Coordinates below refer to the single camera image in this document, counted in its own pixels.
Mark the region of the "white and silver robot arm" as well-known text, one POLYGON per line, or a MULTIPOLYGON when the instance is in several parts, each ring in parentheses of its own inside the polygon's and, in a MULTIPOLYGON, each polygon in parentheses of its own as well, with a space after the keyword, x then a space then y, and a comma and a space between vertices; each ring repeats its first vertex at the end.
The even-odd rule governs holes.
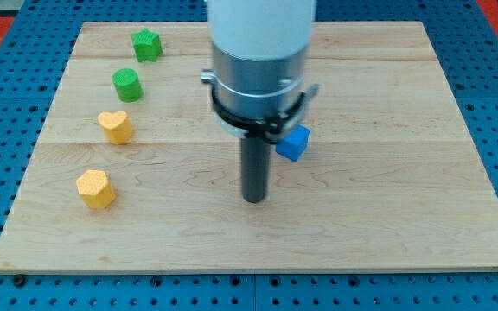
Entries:
POLYGON ((215 116, 239 138, 278 143, 303 120, 317 87, 303 90, 315 0, 207 0, 215 116))

